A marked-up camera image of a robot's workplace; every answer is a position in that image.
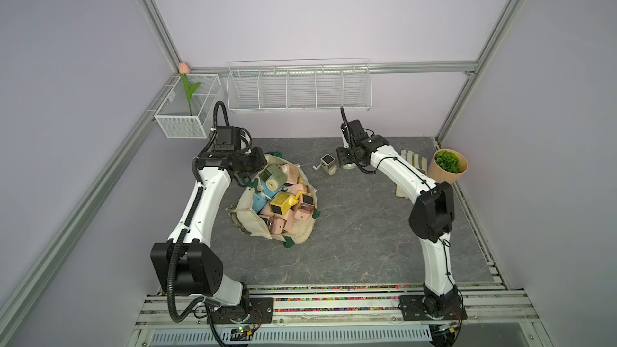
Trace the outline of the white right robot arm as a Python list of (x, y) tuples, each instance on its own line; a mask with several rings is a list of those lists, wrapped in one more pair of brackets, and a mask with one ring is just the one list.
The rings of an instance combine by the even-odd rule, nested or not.
[(342, 130), (344, 148), (365, 174), (381, 172), (413, 203), (409, 226), (421, 242), (424, 257), (424, 291), (437, 300), (459, 296), (452, 276), (450, 246), (454, 221), (453, 188), (438, 183), (403, 159), (389, 141), (379, 135), (352, 136)]

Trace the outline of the cream tote bag green handles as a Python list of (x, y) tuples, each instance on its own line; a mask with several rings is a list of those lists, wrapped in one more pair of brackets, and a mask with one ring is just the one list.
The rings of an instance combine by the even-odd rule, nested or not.
[(303, 244), (320, 215), (317, 189), (298, 164), (267, 154), (267, 165), (226, 212), (242, 233)]

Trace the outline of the yellow pencil sharpener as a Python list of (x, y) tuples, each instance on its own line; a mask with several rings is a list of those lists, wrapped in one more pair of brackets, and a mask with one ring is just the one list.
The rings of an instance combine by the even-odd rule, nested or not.
[(275, 215), (286, 215), (287, 212), (299, 202), (301, 193), (296, 195), (288, 192), (279, 192), (271, 201), (270, 208)]

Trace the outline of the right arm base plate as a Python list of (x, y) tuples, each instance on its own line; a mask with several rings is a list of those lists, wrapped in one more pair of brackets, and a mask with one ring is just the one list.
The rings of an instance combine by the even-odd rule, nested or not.
[(425, 295), (401, 295), (398, 309), (405, 321), (465, 321), (468, 319), (461, 295), (449, 292), (435, 297)]

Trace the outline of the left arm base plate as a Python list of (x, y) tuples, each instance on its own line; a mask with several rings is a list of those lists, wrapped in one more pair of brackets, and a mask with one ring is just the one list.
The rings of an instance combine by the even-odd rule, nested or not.
[(274, 315), (272, 297), (250, 297), (237, 306), (223, 306), (211, 313), (215, 325), (270, 324)]

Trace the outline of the beige pencil sharpener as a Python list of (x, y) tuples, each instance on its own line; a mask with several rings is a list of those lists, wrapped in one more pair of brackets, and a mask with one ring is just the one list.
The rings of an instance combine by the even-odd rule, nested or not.
[(314, 170), (324, 170), (327, 175), (334, 175), (337, 172), (337, 160), (331, 154), (325, 154), (320, 158), (317, 165), (313, 166)]

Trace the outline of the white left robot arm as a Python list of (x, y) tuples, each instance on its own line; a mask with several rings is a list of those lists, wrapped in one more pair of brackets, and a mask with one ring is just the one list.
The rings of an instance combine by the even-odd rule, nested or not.
[(233, 181), (249, 182), (267, 165), (260, 147), (247, 151), (205, 152), (194, 157), (194, 189), (169, 238), (150, 252), (163, 292), (168, 297), (196, 296), (223, 307), (245, 302), (244, 285), (224, 273), (211, 249), (220, 204)]

